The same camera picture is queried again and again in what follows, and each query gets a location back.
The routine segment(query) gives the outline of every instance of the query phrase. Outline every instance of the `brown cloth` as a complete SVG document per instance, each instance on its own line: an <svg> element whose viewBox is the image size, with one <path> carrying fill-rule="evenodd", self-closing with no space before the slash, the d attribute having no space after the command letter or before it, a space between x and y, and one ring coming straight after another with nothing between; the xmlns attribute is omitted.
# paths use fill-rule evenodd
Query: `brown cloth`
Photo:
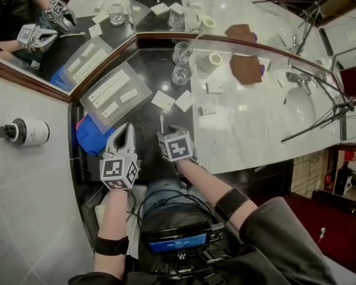
<svg viewBox="0 0 356 285"><path fill-rule="evenodd" d="M232 74L242 84L260 83L261 65L257 56L233 55L230 61Z"/></svg>
<svg viewBox="0 0 356 285"><path fill-rule="evenodd" d="M225 34L228 37L236 38L239 40L249 41L249 42L256 42L253 33L249 29L248 24L235 24L230 26L226 31Z"/></svg>

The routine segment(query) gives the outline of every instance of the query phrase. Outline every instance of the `wall tile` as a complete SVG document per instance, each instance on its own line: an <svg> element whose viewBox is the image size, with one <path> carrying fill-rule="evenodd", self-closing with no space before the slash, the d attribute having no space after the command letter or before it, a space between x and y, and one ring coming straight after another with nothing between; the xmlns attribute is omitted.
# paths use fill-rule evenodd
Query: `wall tile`
<svg viewBox="0 0 356 285"><path fill-rule="evenodd" d="M33 266L78 214L70 165L3 187L0 203L17 246Z"/></svg>
<svg viewBox="0 0 356 285"><path fill-rule="evenodd" d="M14 147L0 139L0 186L68 162L68 105L0 79L0 126L15 118L47 122L49 141L39 147Z"/></svg>
<svg viewBox="0 0 356 285"><path fill-rule="evenodd" d="M43 285L34 273L29 274L21 285Z"/></svg>
<svg viewBox="0 0 356 285"><path fill-rule="evenodd" d="M81 218L77 216L34 270L46 285L67 284L71 277L87 272L92 256Z"/></svg>
<svg viewBox="0 0 356 285"><path fill-rule="evenodd" d="M0 212L0 285L18 285L29 269L11 240Z"/></svg>

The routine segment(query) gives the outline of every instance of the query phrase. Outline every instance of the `wooden frame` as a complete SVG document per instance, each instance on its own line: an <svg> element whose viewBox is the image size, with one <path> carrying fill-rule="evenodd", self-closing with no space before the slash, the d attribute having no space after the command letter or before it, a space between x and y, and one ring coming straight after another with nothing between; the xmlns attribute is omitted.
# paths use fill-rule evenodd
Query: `wooden frame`
<svg viewBox="0 0 356 285"><path fill-rule="evenodd" d="M95 81L101 76L101 74L114 62L122 62L132 53L136 52L139 47L139 42L143 41L151 41L158 42L161 40L173 40L173 39L182 39L182 40L190 40L194 39L197 36L195 33L169 33L169 32L161 32L161 33L138 33L131 38L129 38L125 43L119 46L116 50L114 50L97 68L88 75L72 92L70 95L65 94L59 90L54 89L53 87L42 84L31 76L26 75L25 73L18 71L14 68L9 67L0 62L0 77L4 78L13 83L19 84L23 87L30 88L31 90L38 91L42 94L48 95L50 97L56 98L63 102L72 103L78 102L79 99L84 95L84 93L95 83ZM328 70L324 69L318 64L314 64L306 59L303 59L299 56L290 54L289 52L284 52L279 49L275 49L274 47L270 47L267 45L262 45L260 43L252 43L244 40L233 39L224 36L215 36L215 35L204 35L201 37L202 40L210 40L216 42L223 43L231 43L234 45L243 45L249 46L251 48L257 48L266 50L268 52L277 53L282 56L286 56L296 61L300 61L304 64L310 65L313 68L317 68L324 72L330 74L334 81L336 81L338 87L341 89L336 75ZM347 147L349 143L343 144L343 147Z"/></svg>

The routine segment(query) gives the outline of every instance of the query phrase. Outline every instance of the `wrist strap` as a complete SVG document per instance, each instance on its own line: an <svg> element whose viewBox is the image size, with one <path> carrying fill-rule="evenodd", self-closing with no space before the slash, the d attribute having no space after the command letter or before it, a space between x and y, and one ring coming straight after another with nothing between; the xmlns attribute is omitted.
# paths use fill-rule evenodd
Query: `wrist strap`
<svg viewBox="0 0 356 285"><path fill-rule="evenodd" d="M233 188L218 200L215 212L224 220L228 221L232 214L240 208L249 198L238 189Z"/></svg>
<svg viewBox="0 0 356 285"><path fill-rule="evenodd" d="M95 243L95 252L101 255L120 255L126 254L128 250L129 239L128 237L123 237L119 240L107 240L102 237L97 237Z"/></svg>

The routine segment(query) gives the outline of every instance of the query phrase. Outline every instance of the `glass cup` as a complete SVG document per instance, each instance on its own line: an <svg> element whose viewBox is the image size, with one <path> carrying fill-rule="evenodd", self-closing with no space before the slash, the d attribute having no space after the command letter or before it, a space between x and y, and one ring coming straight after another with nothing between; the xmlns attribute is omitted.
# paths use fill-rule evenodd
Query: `glass cup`
<svg viewBox="0 0 356 285"><path fill-rule="evenodd" d="M125 22L124 10L120 5L110 6L107 12L113 26L121 26Z"/></svg>
<svg viewBox="0 0 356 285"><path fill-rule="evenodd" d="M192 48L190 48L184 55L182 53L187 49L189 44L187 42L179 42L174 47L174 53L171 59L175 64L186 64L189 62L189 58L192 54Z"/></svg>
<svg viewBox="0 0 356 285"><path fill-rule="evenodd" d="M184 12L182 15L170 10L169 20L167 25L170 27L170 31L185 31L185 16Z"/></svg>
<svg viewBox="0 0 356 285"><path fill-rule="evenodd" d="M177 86L185 85L192 76L192 68L189 64L177 64L171 73L171 81Z"/></svg>

